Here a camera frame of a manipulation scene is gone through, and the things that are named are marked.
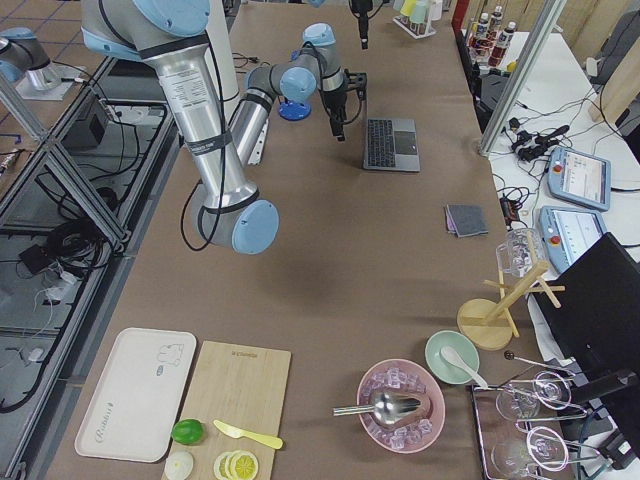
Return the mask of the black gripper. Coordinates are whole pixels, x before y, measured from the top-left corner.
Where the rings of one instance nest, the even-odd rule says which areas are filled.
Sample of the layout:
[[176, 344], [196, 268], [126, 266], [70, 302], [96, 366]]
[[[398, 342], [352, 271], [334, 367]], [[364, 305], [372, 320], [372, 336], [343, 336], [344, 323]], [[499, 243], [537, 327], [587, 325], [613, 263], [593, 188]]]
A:
[[329, 110], [330, 127], [333, 137], [345, 141], [344, 121], [341, 116], [346, 115], [347, 92], [344, 88], [323, 91], [321, 98], [324, 106]]
[[369, 13], [373, 9], [372, 0], [350, 0], [349, 8], [357, 20], [360, 45], [362, 49], [367, 49], [369, 44]]

